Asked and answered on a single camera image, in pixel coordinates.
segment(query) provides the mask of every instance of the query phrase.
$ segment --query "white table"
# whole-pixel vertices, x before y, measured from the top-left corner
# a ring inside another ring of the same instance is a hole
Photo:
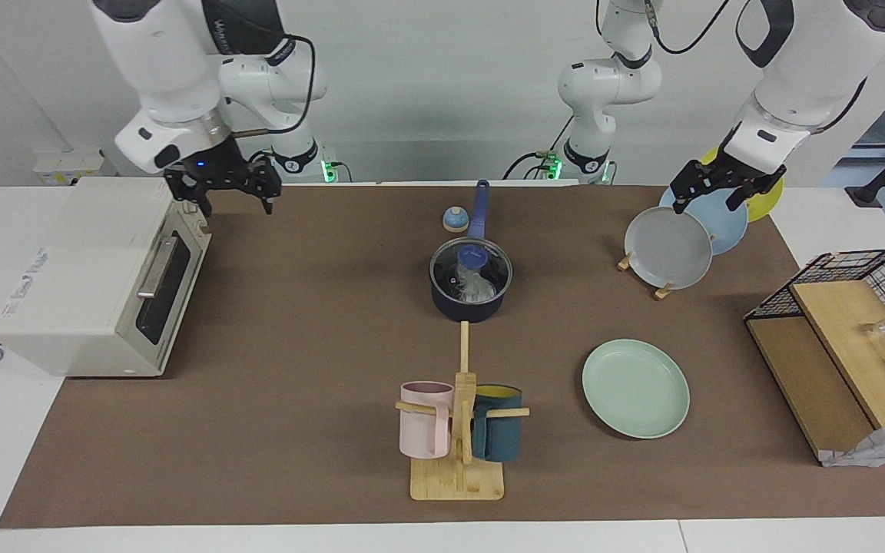
[[[443,183],[393,183],[393,185]],[[445,183],[472,186],[472,182]],[[521,181],[494,183],[533,185]],[[47,221],[70,189],[0,188],[0,304],[41,245]],[[789,189],[774,218],[791,254],[804,265],[828,251],[885,248],[881,210],[853,207],[838,189]],[[15,355],[0,362],[0,514],[62,380]],[[421,525],[144,526],[0,531],[0,551],[452,551],[471,543],[531,551],[880,551],[885,518],[769,521],[465,522]]]

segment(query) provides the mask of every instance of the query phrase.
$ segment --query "blue pot handle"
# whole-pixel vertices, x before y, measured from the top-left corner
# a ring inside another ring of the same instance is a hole
[[[491,183],[486,180],[477,182],[477,194],[473,199],[473,217],[470,220],[470,238],[483,238],[484,227],[487,224],[487,197]]]

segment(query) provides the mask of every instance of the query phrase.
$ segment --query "oven window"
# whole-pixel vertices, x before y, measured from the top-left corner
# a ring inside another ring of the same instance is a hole
[[[144,299],[141,302],[141,309],[138,310],[136,318],[138,332],[143,333],[145,339],[150,340],[152,344],[159,342],[162,329],[166,328],[169,312],[173,310],[176,294],[183,283],[183,275],[187,272],[187,266],[190,265],[190,248],[187,248],[187,244],[180,237],[179,232],[173,231],[173,236],[177,238],[176,249],[173,250],[173,256],[169,259],[162,283],[155,290],[155,297]]]

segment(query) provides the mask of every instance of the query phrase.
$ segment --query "oven handle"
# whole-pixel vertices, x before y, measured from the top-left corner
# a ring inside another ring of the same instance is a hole
[[[155,257],[152,258],[152,264],[148,266],[148,273],[138,288],[136,295],[143,299],[155,298],[162,284],[163,277],[166,276],[166,270],[169,269],[169,261],[173,259],[173,251],[180,239],[178,236],[169,236],[168,238],[159,239],[158,249],[155,250]]]

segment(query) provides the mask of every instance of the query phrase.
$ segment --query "mug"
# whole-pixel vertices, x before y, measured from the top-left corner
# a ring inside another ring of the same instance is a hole
[[[449,454],[449,412],[453,387],[446,382],[415,381],[401,385],[401,400],[436,407],[436,414],[400,410],[398,449],[414,459],[439,459]]]
[[[475,458],[492,462],[509,462],[517,458],[517,449],[521,442],[521,418],[487,418],[487,412],[492,409],[516,409],[520,406],[521,391],[514,386],[477,386],[471,434]]]

